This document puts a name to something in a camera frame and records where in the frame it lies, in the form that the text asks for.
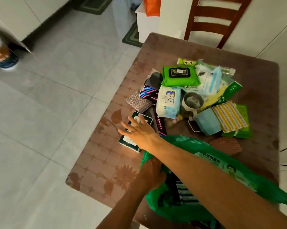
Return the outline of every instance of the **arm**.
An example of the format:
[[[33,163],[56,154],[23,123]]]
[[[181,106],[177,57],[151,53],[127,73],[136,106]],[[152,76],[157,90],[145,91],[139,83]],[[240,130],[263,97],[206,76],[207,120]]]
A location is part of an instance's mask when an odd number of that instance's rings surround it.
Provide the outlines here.
[[[287,217],[272,204],[211,163],[159,137],[142,119],[120,130],[163,162],[200,203],[227,229],[287,228]]]
[[[128,229],[144,196],[166,180],[166,174],[160,170],[157,158],[145,162],[126,193],[96,229]]]

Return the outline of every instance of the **yellow striped package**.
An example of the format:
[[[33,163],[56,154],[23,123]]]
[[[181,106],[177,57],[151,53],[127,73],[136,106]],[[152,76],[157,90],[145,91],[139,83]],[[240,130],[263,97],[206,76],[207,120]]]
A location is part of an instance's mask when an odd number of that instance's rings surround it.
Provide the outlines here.
[[[211,109],[217,116],[223,132],[232,132],[249,126],[232,101],[219,104]]]

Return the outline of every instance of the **hand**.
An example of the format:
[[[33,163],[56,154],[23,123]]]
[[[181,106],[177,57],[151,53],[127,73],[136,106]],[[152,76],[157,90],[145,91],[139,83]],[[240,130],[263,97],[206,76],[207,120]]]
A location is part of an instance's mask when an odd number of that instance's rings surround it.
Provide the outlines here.
[[[121,123],[128,131],[123,129],[119,129],[118,131],[122,135],[133,140],[139,148],[148,150],[152,141],[155,138],[160,138],[160,136],[155,133],[154,129],[145,121],[143,115],[139,114],[140,124],[132,117],[128,117],[128,119],[132,122],[132,126],[124,122]]]
[[[140,185],[145,195],[160,187],[166,180],[166,173],[161,171],[161,164],[156,157],[146,161],[135,178],[134,184]]]

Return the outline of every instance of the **orange bag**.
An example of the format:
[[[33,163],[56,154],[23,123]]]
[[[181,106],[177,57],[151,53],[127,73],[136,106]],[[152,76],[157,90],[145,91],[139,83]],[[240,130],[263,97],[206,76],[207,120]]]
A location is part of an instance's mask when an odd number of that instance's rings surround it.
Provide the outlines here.
[[[161,12],[161,0],[143,0],[146,15],[159,16]]]

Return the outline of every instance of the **green tissue box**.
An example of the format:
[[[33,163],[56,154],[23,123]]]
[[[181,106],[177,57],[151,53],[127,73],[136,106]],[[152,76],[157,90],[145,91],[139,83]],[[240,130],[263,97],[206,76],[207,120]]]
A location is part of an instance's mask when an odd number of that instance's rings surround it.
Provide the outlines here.
[[[163,78],[161,84],[165,87],[200,85],[193,66],[165,66],[163,67]]]

